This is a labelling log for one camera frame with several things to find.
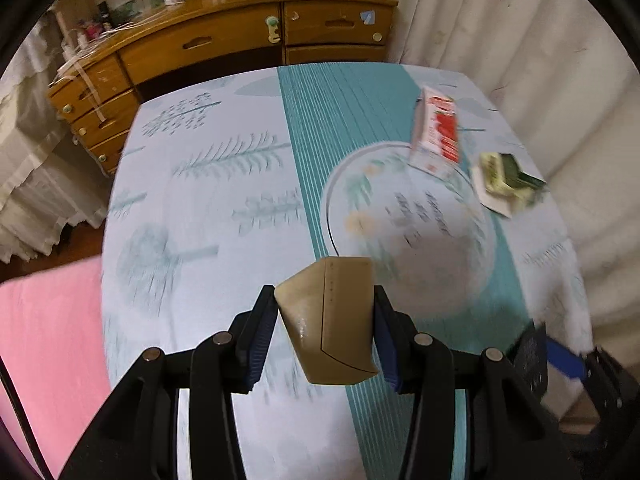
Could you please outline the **wooden desk with drawers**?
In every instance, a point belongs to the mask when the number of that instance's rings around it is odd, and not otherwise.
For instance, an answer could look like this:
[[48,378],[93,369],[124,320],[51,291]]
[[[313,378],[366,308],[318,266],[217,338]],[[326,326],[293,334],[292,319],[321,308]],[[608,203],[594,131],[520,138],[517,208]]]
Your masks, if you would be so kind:
[[113,30],[48,97],[106,174],[140,105],[194,82],[313,62],[382,62],[397,0],[183,0]]

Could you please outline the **patterned tablecloth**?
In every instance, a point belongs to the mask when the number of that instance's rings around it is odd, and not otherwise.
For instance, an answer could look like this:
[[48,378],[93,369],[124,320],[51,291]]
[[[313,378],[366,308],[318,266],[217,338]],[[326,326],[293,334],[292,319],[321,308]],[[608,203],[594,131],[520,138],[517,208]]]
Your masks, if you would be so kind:
[[[424,86],[457,105],[457,168],[471,183],[483,152],[512,154],[536,172],[497,107],[468,78],[446,70],[294,65],[144,103],[116,171],[102,252],[110,381],[146,348],[194,348],[253,307],[262,286],[332,256],[320,224],[328,177],[371,144],[410,148]],[[537,321],[572,350],[588,351],[585,286],[553,198],[544,194],[511,219],[485,210],[497,246],[480,299],[448,318],[412,318],[416,326],[450,348],[478,353],[509,348]]]

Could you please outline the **pink bed blanket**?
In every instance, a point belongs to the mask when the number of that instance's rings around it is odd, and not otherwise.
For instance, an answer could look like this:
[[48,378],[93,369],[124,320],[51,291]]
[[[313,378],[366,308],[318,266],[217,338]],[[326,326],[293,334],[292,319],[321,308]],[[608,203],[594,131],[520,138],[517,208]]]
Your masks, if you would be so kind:
[[57,477],[108,394],[99,257],[1,285],[1,357]]

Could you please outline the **green cream small box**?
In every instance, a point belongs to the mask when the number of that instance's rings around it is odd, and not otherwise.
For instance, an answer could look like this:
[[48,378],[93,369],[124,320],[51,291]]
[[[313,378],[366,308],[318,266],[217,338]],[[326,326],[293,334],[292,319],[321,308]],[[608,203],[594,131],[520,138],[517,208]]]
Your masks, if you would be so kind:
[[471,177],[480,203],[504,218],[536,204],[547,187],[544,180],[521,170],[516,158],[506,153],[480,153]]

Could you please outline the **white floral curtain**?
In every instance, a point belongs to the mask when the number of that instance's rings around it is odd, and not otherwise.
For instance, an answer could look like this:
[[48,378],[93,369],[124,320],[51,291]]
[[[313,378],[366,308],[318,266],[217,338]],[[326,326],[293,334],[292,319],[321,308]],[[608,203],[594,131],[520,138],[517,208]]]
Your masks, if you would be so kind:
[[639,359],[639,72],[587,0],[397,0],[397,63],[468,76],[547,179],[598,344]]

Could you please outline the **red white carton box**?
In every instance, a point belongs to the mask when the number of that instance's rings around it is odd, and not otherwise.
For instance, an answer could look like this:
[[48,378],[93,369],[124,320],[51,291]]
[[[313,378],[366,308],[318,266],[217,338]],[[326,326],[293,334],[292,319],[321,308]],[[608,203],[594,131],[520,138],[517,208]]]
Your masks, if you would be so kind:
[[424,86],[414,107],[409,165],[444,180],[460,162],[457,105]]

